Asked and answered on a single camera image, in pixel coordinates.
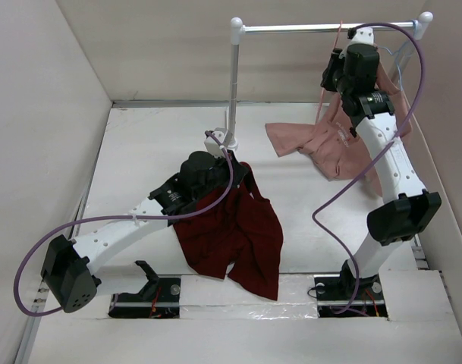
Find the dark red t shirt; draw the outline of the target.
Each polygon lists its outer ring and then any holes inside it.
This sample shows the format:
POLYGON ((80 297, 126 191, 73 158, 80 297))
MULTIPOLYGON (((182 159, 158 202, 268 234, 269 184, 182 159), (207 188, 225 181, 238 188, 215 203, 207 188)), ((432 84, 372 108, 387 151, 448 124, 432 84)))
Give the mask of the dark red t shirt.
POLYGON ((270 201, 262 196, 253 171, 214 208, 174 224, 187 264, 199 275, 230 278, 245 290, 278 299, 284 237, 270 201))

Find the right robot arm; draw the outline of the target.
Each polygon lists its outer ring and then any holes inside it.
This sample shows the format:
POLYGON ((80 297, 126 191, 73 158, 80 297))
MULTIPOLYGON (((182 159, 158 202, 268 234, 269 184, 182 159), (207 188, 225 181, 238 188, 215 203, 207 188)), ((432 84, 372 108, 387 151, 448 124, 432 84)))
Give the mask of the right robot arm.
POLYGON ((382 190, 382 206, 367 215, 365 240, 341 268, 338 289, 347 298, 372 286, 388 257, 424 231, 442 204, 440 195, 430 193, 418 178, 397 135, 406 114, 394 105, 379 70, 376 47, 355 43, 334 49, 322 75, 321 85, 340 95, 352 135, 364 142, 375 160, 382 190))

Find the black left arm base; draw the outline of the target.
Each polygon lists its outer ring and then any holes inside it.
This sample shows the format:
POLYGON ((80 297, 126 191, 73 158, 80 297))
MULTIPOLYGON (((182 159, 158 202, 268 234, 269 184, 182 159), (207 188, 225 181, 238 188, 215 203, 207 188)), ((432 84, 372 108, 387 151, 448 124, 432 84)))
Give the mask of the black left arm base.
POLYGON ((144 260, 134 262, 142 283, 112 295, 108 315, 112 319, 179 319, 181 276, 160 276, 144 260))

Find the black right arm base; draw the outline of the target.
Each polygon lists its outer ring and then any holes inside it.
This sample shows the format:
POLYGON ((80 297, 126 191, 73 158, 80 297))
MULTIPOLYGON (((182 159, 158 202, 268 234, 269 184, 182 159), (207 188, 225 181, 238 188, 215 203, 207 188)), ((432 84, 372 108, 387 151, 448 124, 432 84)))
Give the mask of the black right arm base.
POLYGON ((339 273, 318 274, 307 294, 316 300, 320 318, 377 317, 386 318, 388 312, 379 275, 359 280, 344 264, 339 273))

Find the pink wire hanger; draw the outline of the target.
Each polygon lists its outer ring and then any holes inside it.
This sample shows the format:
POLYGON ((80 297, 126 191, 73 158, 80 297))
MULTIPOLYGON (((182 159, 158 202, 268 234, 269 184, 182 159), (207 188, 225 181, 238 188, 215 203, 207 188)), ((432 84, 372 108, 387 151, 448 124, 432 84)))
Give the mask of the pink wire hanger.
MULTIPOLYGON (((338 43, 338 39, 339 39, 339 36, 340 36, 340 33, 341 33, 342 25, 343 25, 343 20, 341 20, 340 23, 339 23, 338 30, 337 30, 337 33, 336 33, 336 36, 335 36, 335 41, 334 41, 333 46, 332 46, 332 51, 334 51, 334 49, 336 48, 336 45, 338 43)), ((328 69, 328 66, 325 69, 324 73, 322 74, 322 79, 323 79, 324 75, 326 76, 326 74, 328 72, 327 69, 328 69)), ((325 98, 325 88, 322 86, 322 82, 320 83, 320 85, 321 85, 321 93, 320 93, 320 99, 319 99, 318 108, 317 108, 317 111, 316 111, 315 124, 317 124, 319 122, 319 120, 320 120, 322 106, 323 106, 323 102, 324 102, 324 98, 325 98)))

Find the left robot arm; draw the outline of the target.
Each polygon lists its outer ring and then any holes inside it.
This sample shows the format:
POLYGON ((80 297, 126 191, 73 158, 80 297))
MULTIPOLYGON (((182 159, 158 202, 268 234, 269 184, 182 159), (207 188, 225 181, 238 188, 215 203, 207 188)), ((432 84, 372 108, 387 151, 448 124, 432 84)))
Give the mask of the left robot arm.
POLYGON ((53 238, 42 265, 42 279, 64 312, 82 309, 102 286, 97 273, 107 261, 156 231, 204 214, 214 205, 199 208, 201 200, 219 191, 214 201, 219 204, 249 171, 233 152, 222 157, 204 151, 192 152, 178 173, 127 215, 110 218, 108 224, 73 240, 62 235, 53 238))

